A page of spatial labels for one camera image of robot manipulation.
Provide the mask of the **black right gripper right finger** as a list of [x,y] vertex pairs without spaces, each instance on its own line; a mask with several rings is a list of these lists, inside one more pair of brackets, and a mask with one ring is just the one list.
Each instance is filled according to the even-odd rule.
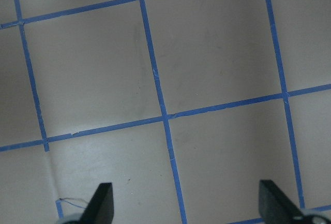
[[302,211],[272,181],[259,181],[259,214],[266,224],[305,223]]

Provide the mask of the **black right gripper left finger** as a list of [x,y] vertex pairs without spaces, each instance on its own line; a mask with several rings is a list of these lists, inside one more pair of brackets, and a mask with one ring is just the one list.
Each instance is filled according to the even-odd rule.
[[112,223],[114,199],[112,183],[101,183],[83,212],[80,223]]

